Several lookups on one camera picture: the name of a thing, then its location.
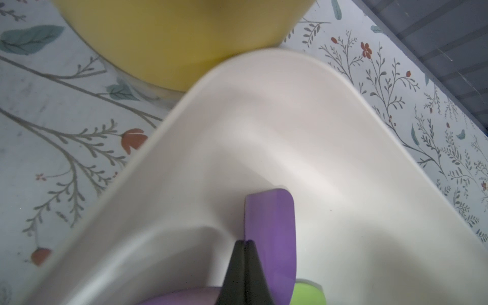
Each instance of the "yellow container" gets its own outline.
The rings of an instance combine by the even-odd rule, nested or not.
[[[236,54],[278,45],[314,0],[54,0],[102,57],[142,81],[186,91]]]

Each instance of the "red flower illustration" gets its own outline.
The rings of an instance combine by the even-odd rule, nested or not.
[[[44,174],[36,174],[36,180],[42,180],[42,181],[46,181],[46,177],[44,177]]]
[[[127,155],[130,155],[130,148],[139,149],[139,147],[147,140],[147,135],[143,135],[144,131],[139,128],[129,129],[122,134],[121,145]]]
[[[37,248],[36,251],[32,252],[31,260],[34,265],[39,267],[46,258],[51,254],[51,249]]]
[[[371,59],[371,54],[373,54],[373,51],[371,51],[371,49],[369,48],[369,44],[368,43],[364,44],[362,42],[361,48],[363,49],[363,57],[367,57],[368,59]]]

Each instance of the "black plastic piece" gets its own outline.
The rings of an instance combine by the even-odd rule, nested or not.
[[[244,251],[246,304],[274,305],[254,241],[247,241]]]
[[[215,305],[245,305],[244,299],[244,241],[236,241],[224,283]]]
[[[236,241],[215,305],[274,305],[254,241]]]

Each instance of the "gray panel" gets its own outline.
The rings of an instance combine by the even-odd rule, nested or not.
[[[488,114],[483,114],[481,116],[476,117],[478,121],[483,124],[484,126],[488,126]]]
[[[464,99],[463,104],[473,114],[488,110],[488,93]]]
[[[467,1],[442,15],[402,42],[421,57],[487,24],[488,1]]]
[[[378,3],[380,3],[382,0],[365,0],[364,3],[366,3],[366,5],[368,7],[375,7],[376,5],[378,5]]]
[[[476,91],[488,87],[488,68],[444,81],[443,84],[454,95],[462,95],[467,92]]]
[[[485,61],[488,61],[488,34],[425,61],[424,65],[443,81],[444,76]]]
[[[396,0],[378,17],[396,35],[449,1]]]

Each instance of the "branch illustration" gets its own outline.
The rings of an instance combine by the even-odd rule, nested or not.
[[[86,66],[84,66],[84,67],[82,67],[80,64],[78,64],[78,70],[73,75],[69,75],[69,76],[61,76],[61,75],[54,75],[54,74],[45,74],[45,75],[46,76],[49,76],[51,78],[54,78],[54,79],[58,79],[58,80],[72,80],[72,79],[79,79],[79,78],[83,78],[83,77],[90,77],[90,76],[94,76],[94,75],[99,75],[99,74],[106,73],[107,72],[106,69],[103,69],[103,70],[100,70],[100,71],[86,73],[88,71],[95,70],[95,68],[90,67],[90,66],[94,62],[96,62],[99,58],[100,58],[100,56],[97,56],[95,58],[93,58],[92,56],[90,56],[90,62]]]
[[[339,73],[346,75],[349,79],[351,84],[354,85],[354,81],[352,79],[351,74],[351,67],[360,66],[363,62],[363,55],[360,53],[359,55],[354,56],[352,59],[350,58],[349,52],[351,51],[352,46],[357,42],[357,37],[351,37],[352,31],[346,31],[346,42],[338,36],[337,39],[334,37],[331,38],[334,44],[339,45],[340,50],[336,49],[333,45],[327,47],[326,44],[319,47],[319,49],[324,50],[326,53],[326,57],[329,57],[333,60],[333,62],[329,62],[334,69],[336,69]]]
[[[138,110],[138,109],[136,109],[136,108],[133,108],[133,107],[129,107],[129,106],[125,105],[125,104],[122,104],[122,103],[120,103],[120,102],[116,102],[116,101],[111,100],[111,99],[109,99],[109,98],[106,98],[106,97],[104,97],[104,96],[97,95],[97,94],[95,94],[95,93],[93,93],[93,92],[90,92],[90,91],[88,91],[88,90],[85,90],[85,89],[83,89],[83,88],[81,88],[81,87],[78,87],[78,86],[72,85],[72,84],[67,83],[67,82],[65,82],[65,81],[62,81],[62,80],[60,80],[60,79],[57,79],[56,77],[52,77],[52,76],[50,76],[49,74],[41,73],[41,72],[39,72],[39,71],[36,71],[36,70],[31,69],[31,68],[29,68],[29,67],[26,67],[26,66],[24,66],[23,64],[20,64],[20,63],[17,63],[17,62],[15,62],[15,61],[12,61],[12,60],[10,60],[10,59],[8,59],[8,58],[4,57],[4,56],[1,56],[1,55],[0,55],[0,60],[1,60],[1,61],[4,61],[4,62],[6,62],[6,63],[9,63],[9,64],[11,64],[11,65],[13,65],[13,66],[15,66],[15,67],[17,67],[17,68],[20,68],[20,69],[22,69],[22,70],[25,70],[25,71],[27,71],[27,72],[30,72],[30,73],[32,73],[32,74],[38,75],[38,76],[43,77],[43,78],[45,78],[45,79],[48,79],[48,80],[50,80],[50,81],[53,81],[53,82],[56,82],[56,83],[58,83],[58,84],[64,85],[64,86],[66,86],[66,87],[68,87],[68,88],[71,88],[71,89],[77,90],[77,91],[79,91],[79,92],[82,92],[82,93],[85,93],[85,94],[87,94],[87,95],[90,95],[90,96],[92,96],[92,97],[94,97],[94,98],[97,98],[97,99],[103,100],[103,101],[105,101],[105,102],[109,102],[109,103],[111,103],[111,104],[113,104],[113,105],[115,105],[115,106],[118,106],[118,107],[120,107],[120,108],[126,109],[126,110],[128,110],[128,111],[130,111],[130,112],[134,113],[135,115],[139,116],[140,118],[142,118],[144,121],[146,121],[146,122],[147,122],[147,123],[148,123],[148,124],[149,124],[151,127],[153,127],[153,128],[156,128],[156,125],[155,125],[153,122],[151,122],[149,119],[157,120],[157,121],[160,121],[160,122],[162,121],[162,119],[161,119],[161,118],[159,118],[159,117],[157,117],[157,116],[154,116],[154,115],[152,115],[152,114],[149,114],[149,113],[146,113],[146,112],[140,111],[140,110]]]
[[[16,15],[14,10],[8,10],[8,11],[2,10],[2,7],[4,7],[4,6],[5,6],[5,3],[0,2],[0,15],[2,15],[4,17],[7,16],[7,15],[9,15],[15,21],[19,21],[19,20],[25,21],[24,18],[26,17],[26,15]]]
[[[390,128],[397,138],[400,140],[402,145],[408,149],[414,150],[416,152],[421,153],[424,155],[424,158],[420,158],[420,161],[417,163],[423,167],[427,165],[427,163],[432,162],[434,163],[438,169],[439,173],[441,173],[446,179],[447,176],[444,173],[444,170],[442,169],[442,165],[440,162],[440,148],[436,146],[433,135],[434,135],[434,128],[429,122],[429,131],[424,126],[424,118],[421,116],[419,117],[417,115],[417,108],[415,108],[415,118],[417,119],[417,127],[418,130],[421,130],[422,132],[422,137],[421,140],[426,143],[426,146],[430,148],[431,150],[434,150],[436,153],[435,156],[431,156],[428,154],[424,149],[420,147],[420,142],[417,139],[417,136],[415,134],[414,127],[412,126],[412,131],[411,131],[411,136],[412,140],[415,146],[408,144],[405,140],[403,140],[400,135],[398,134],[397,128],[396,128],[396,123],[394,122],[393,116],[391,115],[391,107],[395,108],[395,110],[398,110],[398,108],[403,109],[403,105],[405,104],[405,101],[403,101],[402,97],[398,97],[397,95],[394,94],[395,90],[395,85],[398,82],[401,82],[405,87],[408,84],[409,89],[413,89],[416,91],[419,88],[418,83],[411,78],[411,73],[410,71],[407,71],[405,73],[405,76],[399,76],[400,72],[398,72],[398,66],[400,65],[399,62],[397,62],[395,59],[393,59],[393,64],[392,66],[392,71],[391,71],[391,77],[387,77],[387,72],[384,71],[384,64],[386,62],[386,59],[382,57],[381,55],[381,50],[383,47],[378,45],[378,52],[376,53],[378,56],[377,60],[373,61],[373,57],[369,60],[371,62],[371,65],[373,67],[373,70],[371,69],[366,70],[367,77],[366,79],[369,80],[374,88],[373,91],[370,92],[370,96],[376,96],[379,98],[379,100],[382,102],[384,109],[380,110],[378,107],[373,107],[373,109],[376,111],[378,116],[383,120],[383,122]]]
[[[49,137],[46,135],[42,134],[41,132],[46,132],[48,134],[51,134],[55,137],[57,137],[61,142],[66,143],[66,139],[70,139],[72,141],[78,142],[82,145],[84,145],[87,149],[90,150],[92,154],[101,154],[104,157],[108,158],[110,160],[110,163],[112,165],[115,165],[116,163],[119,164],[120,167],[125,165],[125,161],[122,160],[125,158],[125,156],[120,156],[120,157],[114,157],[111,155],[113,151],[102,151],[98,147],[101,146],[98,143],[96,144],[91,144],[88,142],[85,142],[83,140],[90,140],[91,138],[104,138],[107,135],[114,134],[117,132],[114,130],[115,123],[112,122],[111,126],[109,128],[103,127],[101,131],[95,130],[91,134],[86,134],[87,130],[84,130],[83,132],[79,134],[66,134],[66,133],[60,133],[55,130],[45,128],[42,126],[38,126],[36,124],[33,124],[31,122],[28,122],[26,120],[23,120],[7,111],[4,109],[0,108],[0,113],[2,113],[4,116],[7,118],[11,119],[12,121],[16,122],[20,126],[24,127],[25,129],[29,130],[39,138],[43,139],[46,141],[48,144],[50,144],[52,147],[57,149],[66,159],[69,165],[69,170],[63,174],[60,175],[55,175],[51,177],[59,177],[65,174],[71,174],[71,179],[70,181],[66,183],[58,182],[56,183],[57,186],[61,187],[58,190],[53,190],[49,191],[48,194],[52,195],[47,201],[45,201],[43,204],[38,205],[34,207],[34,210],[36,211],[35,215],[27,219],[26,221],[29,223],[29,226],[23,230],[23,232],[27,233],[28,236],[32,236],[32,234],[37,234],[37,224],[42,223],[42,213],[44,211],[50,211],[51,210],[51,203],[53,201],[56,201],[57,203],[61,202],[60,196],[62,194],[66,194],[66,196],[69,196],[67,198],[68,202],[72,203],[72,208],[70,213],[73,214],[73,219],[71,222],[71,226],[73,227],[75,223],[81,218],[81,213],[80,211],[83,211],[83,206],[81,205],[81,202],[85,201],[84,196],[80,193],[79,187],[78,187],[78,181],[79,181],[79,173],[82,173],[83,176],[90,182],[92,187],[97,193],[97,196],[99,196],[103,190],[108,186],[108,184],[111,182],[111,177],[104,177],[103,174],[105,171],[103,170],[97,170],[95,165],[92,166],[86,166],[82,164],[80,161],[78,161],[73,155],[71,155],[67,150],[62,148],[59,144],[55,143],[53,140],[51,140]]]
[[[430,94],[424,93],[425,97],[429,101],[428,103],[426,103],[424,105],[424,109],[429,108],[430,113],[432,113],[434,107],[437,106],[437,112],[439,114],[441,114],[441,100],[439,98],[439,94],[437,92],[437,89],[438,89],[437,86],[434,84],[434,95],[433,96],[430,96]]]

